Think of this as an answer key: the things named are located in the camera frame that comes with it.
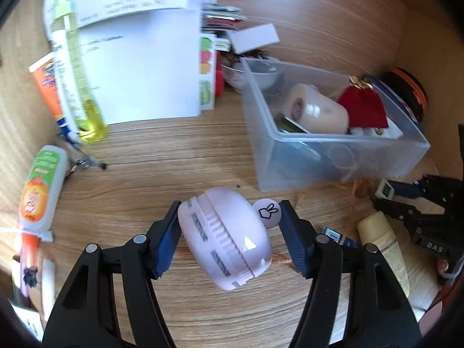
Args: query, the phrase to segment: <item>white bottle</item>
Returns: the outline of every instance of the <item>white bottle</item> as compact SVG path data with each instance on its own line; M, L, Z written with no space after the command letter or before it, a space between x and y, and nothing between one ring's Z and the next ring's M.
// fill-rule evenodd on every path
M45 145L32 164L19 203L19 224L32 231L47 231L68 169L68 153Z

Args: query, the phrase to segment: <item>green label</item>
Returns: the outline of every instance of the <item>green label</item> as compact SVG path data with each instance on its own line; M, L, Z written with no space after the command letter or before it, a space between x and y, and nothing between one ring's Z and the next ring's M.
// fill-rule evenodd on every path
M39 152L37 158L32 165L32 170L27 177L27 180L40 177L41 180L48 186L51 187L53 177L57 169L59 162L59 156L57 153L50 150L43 150Z

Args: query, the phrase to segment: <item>screw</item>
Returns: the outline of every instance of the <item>screw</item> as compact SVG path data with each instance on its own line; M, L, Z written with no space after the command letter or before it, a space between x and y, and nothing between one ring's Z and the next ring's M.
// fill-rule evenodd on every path
M134 237L134 242L137 244L141 244L147 240L147 236L145 234L137 234Z
M319 234L317 237L316 237L316 241L319 242L319 243L322 243L322 244L326 244L326 243L329 243L329 237L327 237L325 234Z
M366 247L366 250L369 251L371 254L374 254L379 250L377 246L373 243L368 243L366 244L365 247Z
M87 245L87 247L85 248L85 251L91 254L92 252L95 252L97 249L98 249L98 246L95 243L91 243Z

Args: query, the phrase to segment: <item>red pouch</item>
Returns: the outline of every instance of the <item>red pouch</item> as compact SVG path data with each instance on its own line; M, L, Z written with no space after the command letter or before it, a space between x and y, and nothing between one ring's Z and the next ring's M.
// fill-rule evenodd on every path
M355 77L351 77L354 84L347 88L338 98L349 116L350 128L388 128L387 113L380 96L371 86Z

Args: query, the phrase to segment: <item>beige tube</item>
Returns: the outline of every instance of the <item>beige tube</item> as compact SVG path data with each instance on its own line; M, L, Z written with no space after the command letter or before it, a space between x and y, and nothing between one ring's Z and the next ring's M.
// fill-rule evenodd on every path
M409 296L409 281L403 255L385 215L378 211L358 223L358 232L363 244L373 243L382 252L395 274L406 297Z

